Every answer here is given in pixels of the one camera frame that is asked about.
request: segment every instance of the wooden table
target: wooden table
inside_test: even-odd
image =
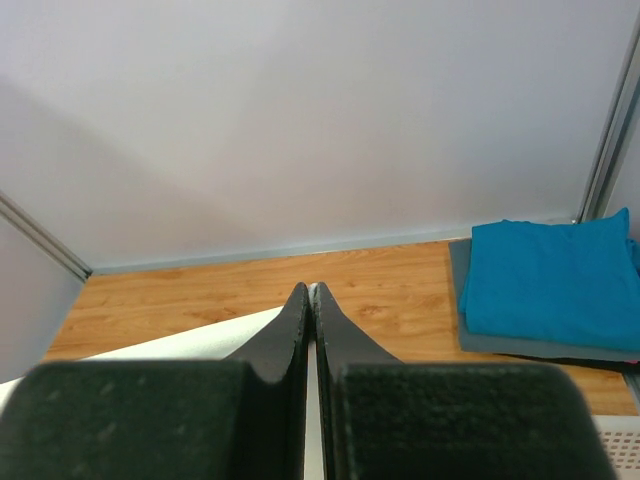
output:
[[[77,359],[282,305],[324,281],[345,313],[406,362],[508,362],[460,351],[446,242],[95,276],[45,360]],[[636,415],[618,373],[562,367],[593,414]]]

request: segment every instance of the teal towel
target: teal towel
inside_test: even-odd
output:
[[[640,351],[629,211],[580,225],[474,227],[459,309],[472,333]]]

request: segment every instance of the gray foam pad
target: gray foam pad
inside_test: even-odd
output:
[[[471,240],[449,243],[453,286],[456,304],[462,295],[471,262]],[[611,350],[608,348],[581,347],[556,342],[529,340],[526,338],[500,337],[471,333],[465,315],[458,312],[458,342],[465,352],[500,353],[539,358],[574,358],[624,362],[640,360],[640,352]]]

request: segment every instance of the folded cloth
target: folded cloth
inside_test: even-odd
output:
[[[470,332],[640,350],[638,246],[629,211],[580,225],[473,228],[458,308]]]

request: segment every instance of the metal frame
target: metal frame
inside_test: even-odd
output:
[[[81,281],[85,282],[91,275],[91,268],[86,263],[40,226],[2,191],[0,191],[0,217],[7,219],[11,225]]]
[[[607,123],[602,132],[596,159],[576,217],[577,223],[602,216],[611,195],[613,181],[622,163],[620,151],[627,137],[640,81],[640,16],[627,50]]]

